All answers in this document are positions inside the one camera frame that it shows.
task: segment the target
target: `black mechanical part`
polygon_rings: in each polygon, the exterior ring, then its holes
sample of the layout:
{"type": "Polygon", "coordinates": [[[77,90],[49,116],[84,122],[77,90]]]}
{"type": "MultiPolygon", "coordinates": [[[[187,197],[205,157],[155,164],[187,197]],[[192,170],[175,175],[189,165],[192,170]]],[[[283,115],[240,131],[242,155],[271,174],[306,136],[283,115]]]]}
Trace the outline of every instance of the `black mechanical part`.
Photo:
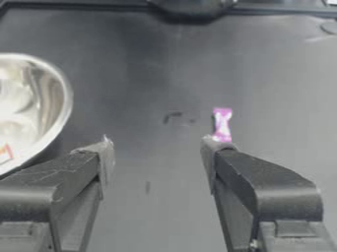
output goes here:
{"type": "Polygon", "coordinates": [[[169,15],[196,19],[215,18],[232,6],[232,0],[148,0],[169,15]]]}
{"type": "Polygon", "coordinates": [[[209,141],[203,140],[201,156],[212,163],[205,167],[227,251],[337,251],[314,184],[235,149],[215,149],[209,141]]]}
{"type": "Polygon", "coordinates": [[[101,199],[100,156],[73,152],[0,181],[0,250],[85,251],[101,199]]]}
{"type": "Polygon", "coordinates": [[[320,0],[2,0],[9,8],[62,9],[115,12],[156,12],[167,17],[212,20],[222,15],[311,15],[337,18],[337,7],[320,0]]]}

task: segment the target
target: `silver bowl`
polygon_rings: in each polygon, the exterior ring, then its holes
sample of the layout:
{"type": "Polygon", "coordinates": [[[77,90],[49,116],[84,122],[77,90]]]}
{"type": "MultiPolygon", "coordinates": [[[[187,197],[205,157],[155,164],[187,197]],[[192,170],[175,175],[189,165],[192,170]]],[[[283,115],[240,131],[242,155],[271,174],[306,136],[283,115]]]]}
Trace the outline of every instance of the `silver bowl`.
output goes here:
{"type": "Polygon", "coordinates": [[[70,110],[72,89],[60,71],[36,57],[0,54],[0,175],[46,148],[70,110]]]}

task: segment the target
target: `small purple item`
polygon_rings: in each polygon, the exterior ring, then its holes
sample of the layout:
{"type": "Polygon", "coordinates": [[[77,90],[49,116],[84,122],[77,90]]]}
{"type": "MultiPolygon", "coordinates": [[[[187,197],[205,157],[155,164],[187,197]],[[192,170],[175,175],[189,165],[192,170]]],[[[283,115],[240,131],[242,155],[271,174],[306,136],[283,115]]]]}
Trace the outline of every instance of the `small purple item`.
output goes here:
{"type": "Polygon", "coordinates": [[[228,120],[232,115],[231,108],[216,107],[212,110],[213,133],[212,139],[217,142],[231,142],[231,134],[228,129],[228,120]]]}

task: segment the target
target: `bowl rim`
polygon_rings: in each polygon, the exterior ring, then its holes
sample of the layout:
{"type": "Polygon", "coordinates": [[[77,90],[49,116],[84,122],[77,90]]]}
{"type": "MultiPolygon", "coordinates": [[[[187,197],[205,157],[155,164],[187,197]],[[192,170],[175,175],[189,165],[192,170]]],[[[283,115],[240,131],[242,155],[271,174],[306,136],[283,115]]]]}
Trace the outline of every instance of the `bowl rim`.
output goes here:
{"type": "Polygon", "coordinates": [[[41,69],[48,71],[53,75],[53,77],[58,80],[62,91],[62,105],[49,129],[45,131],[41,138],[34,142],[30,149],[22,152],[20,157],[13,158],[4,164],[0,164],[0,176],[1,176],[13,169],[16,169],[17,167],[20,167],[33,157],[36,157],[57,137],[72,112],[73,91],[69,82],[64,74],[61,73],[60,69],[48,61],[41,60],[36,56],[30,56],[28,54],[21,53],[0,53],[0,60],[17,60],[36,64],[41,69]]]}

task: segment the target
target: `black table surface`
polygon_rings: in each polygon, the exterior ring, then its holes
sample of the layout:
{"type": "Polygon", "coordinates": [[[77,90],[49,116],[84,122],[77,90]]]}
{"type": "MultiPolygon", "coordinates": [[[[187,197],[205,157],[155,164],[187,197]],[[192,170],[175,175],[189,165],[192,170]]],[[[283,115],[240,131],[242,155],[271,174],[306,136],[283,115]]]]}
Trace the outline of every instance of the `black table surface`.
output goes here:
{"type": "Polygon", "coordinates": [[[235,16],[192,25],[147,13],[6,12],[0,51],[53,63],[74,91],[42,158],[104,134],[116,144],[88,251],[224,251],[199,156],[215,106],[234,110],[240,151],[315,182],[337,241],[337,36],[324,22],[235,16]]]}

